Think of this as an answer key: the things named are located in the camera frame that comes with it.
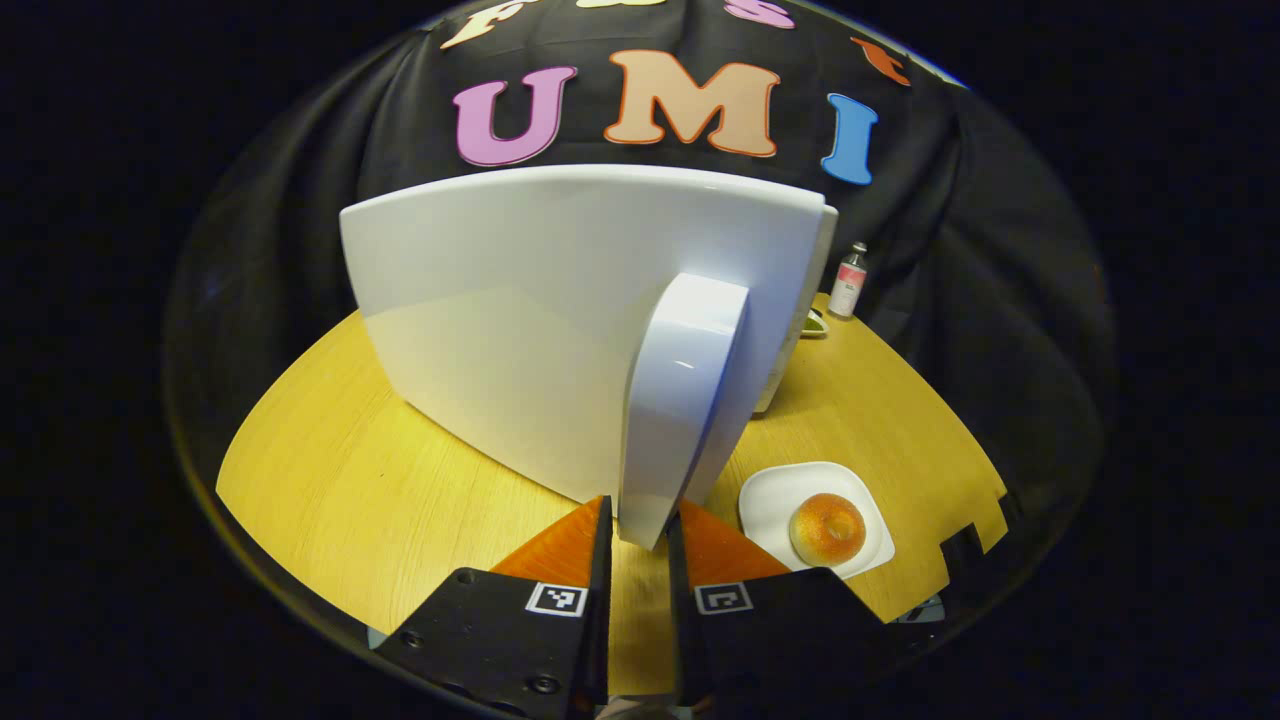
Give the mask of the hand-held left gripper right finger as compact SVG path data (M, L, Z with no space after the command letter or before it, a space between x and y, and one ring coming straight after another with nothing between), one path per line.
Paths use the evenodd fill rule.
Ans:
M850 706L896 667L890 625L832 570L792 571L687 501L667 541L681 700Z

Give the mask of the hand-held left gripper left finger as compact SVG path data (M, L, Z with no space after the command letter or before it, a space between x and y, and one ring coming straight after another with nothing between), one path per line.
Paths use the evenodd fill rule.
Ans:
M559 519L567 580L534 571L525 544L492 570L457 568L375 655L484 719L590 719L608 696L612 502Z

